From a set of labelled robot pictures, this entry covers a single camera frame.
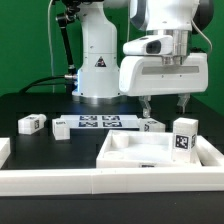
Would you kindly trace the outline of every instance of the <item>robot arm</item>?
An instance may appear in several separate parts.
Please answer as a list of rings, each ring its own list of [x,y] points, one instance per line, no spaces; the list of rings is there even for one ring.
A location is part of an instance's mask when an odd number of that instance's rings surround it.
[[[131,0],[131,21],[152,35],[124,45],[119,87],[129,96],[203,92],[208,85],[207,55],[190,53],[191,22],[208,0]]]

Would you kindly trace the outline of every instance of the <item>black sticker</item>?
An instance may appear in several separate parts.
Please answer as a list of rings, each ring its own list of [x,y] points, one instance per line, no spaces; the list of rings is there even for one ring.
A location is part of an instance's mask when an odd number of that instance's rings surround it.
[[[148,124],[157,124],[158,122],[156,122],[156,121],[148,121],[147,123]]]
[[[95,128],[98,127],[98,123],[97,122],[91,122],[91,121],[86,121],[86,122],[79,122],[79,127],[80,128]]]
[[[182,135],[176,135],[176,148],[180,149],[188,149],[189,146],[189,137],[182,136]]]
[[[193,135],[191,139],[191,148],[195,146],[195,143],[196,143],[196,135]]]
[[[104,121],[119,121],[120,117],[119,116],[103,116]]]
[[[121,122],[103,122],[103,126],[106,128],[120,128],[122,124]]]
[[[80,116],[81,121],[96,121],[97,116]]]
[[[40,127],[40,122],[39,120],[34,121],[34,128],[38,129]]]
[[[145,132],[149,132],[149,131],[150,131],[150,127],[149,127],[149,125],[145,124],[144,131],[145,131]]]

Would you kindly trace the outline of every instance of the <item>black cable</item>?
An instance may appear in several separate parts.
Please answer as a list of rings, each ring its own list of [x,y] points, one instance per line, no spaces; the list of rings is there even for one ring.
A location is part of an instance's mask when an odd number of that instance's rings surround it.
[[[28,86],[22,88],[19,93],[26,93],[26,91],[28,89],[30,89],[31,87],[35,86],[36,84],[40,83],[40,82],[45,82],[45,81],[49,81],[49,80],[55,80],[55,79],[64,79],[63,75],[59,75],[59,76],[50,76],[50,77],[46,77],[43,79],[38,79],[32,83],[30,83]]]

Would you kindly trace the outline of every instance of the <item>black tabletop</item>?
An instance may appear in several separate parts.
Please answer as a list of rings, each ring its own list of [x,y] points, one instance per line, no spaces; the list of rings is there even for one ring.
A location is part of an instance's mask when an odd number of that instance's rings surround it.
[[[151,117],[172,131],[179,117],[199,120],[198,134],[224,152],[224,117],[191,98],[185,114],[177,96],[152,97]],[[18,134],[18,119],[45,114],[45,127]],[[55,141],[52,119],[61,115],[137,115],[136,98],[115,105],[75,103],[65,94],[7,94],[0,98],[0,137],[10,137],[11,155],[3,170],[95,168],[108,129],[72,130],[71,139]],[[0,198],[0,223],[222,223],[224,192],[172,192]]]

